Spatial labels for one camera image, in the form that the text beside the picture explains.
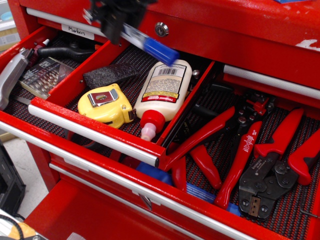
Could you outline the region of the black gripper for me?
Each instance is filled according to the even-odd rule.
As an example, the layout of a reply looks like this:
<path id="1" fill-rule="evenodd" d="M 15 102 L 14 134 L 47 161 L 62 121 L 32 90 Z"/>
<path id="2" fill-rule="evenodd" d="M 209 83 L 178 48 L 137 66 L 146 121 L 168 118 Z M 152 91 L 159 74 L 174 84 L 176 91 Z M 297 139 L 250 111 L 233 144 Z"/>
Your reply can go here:
<path id="1" fill-rule="evenodd" d="M 92 0 L 90 8 L 83 10 L 84 19 L 100 24 L 100 30 L 114 45 L 120 43 L 123 24 L 137 28 L 147 7 L 156 0 Z"/>

